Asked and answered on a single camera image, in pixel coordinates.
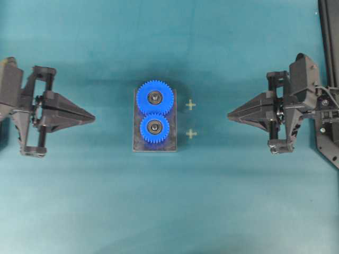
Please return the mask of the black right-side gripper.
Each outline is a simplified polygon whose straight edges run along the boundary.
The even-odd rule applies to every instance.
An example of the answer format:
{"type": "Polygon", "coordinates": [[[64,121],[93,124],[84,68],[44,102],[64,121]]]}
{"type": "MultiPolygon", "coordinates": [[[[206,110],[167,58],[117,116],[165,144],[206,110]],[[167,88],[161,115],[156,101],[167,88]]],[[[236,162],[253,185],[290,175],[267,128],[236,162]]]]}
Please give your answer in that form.
{"type": "Polygon", "coordinates": [[[299,53],[289,71],[269,72],[266,77],[270,91],[255,96],[227,117],[270,132],[267,144],[272,154],[293,152],[303,119],[313,114],[317,107],[318,66],[306,54],[299,53]],[[283,95],[278,98],[276,90],[280,87],[283,95]]]}

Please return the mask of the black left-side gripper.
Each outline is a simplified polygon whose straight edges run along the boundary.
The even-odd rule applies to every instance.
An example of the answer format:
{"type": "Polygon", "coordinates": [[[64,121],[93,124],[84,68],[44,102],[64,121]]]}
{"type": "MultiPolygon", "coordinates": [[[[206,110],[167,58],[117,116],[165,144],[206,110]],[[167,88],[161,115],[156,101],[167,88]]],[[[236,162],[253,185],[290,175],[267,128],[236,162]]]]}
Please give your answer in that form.
{"type": "Polygon", "coordinates": [[[89,124],[95,116],[77,106],[64,96],[52,90],[56,69],[34,66],[25,87],[21,87],[23,70],[17,67],[16,59],[8,57],[1,61],[1,121],[10,117],[19,133],[20,153],[24,156],[42,158],[46,155],[47,132],[89,124]],[[35,82],[46,83],[43,96],[37,97],[33,104],[35,82]],[[44,104],[42,117],[37,119],[37,111],[44,104]],[[30,122],[39,122],[39,141],[36,147],[27,145],[30,122]]]}

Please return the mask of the black right-side robot arm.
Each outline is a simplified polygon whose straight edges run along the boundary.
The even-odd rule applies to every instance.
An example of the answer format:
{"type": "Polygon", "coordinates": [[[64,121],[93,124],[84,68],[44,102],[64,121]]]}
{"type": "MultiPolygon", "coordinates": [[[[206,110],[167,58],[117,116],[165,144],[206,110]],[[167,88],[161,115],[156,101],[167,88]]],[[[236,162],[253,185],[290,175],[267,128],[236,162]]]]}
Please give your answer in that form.
{"type": "Polygon", "coordinates": [[[269,72],[268,90],[228,113],[231,121],[269,133],[272,154],[290,153],[303,119],[315,121],[318,151],[338,166],[338,1],[319,1],[327,85],[316,63],[299,53],[288,71],[269,72]]]}

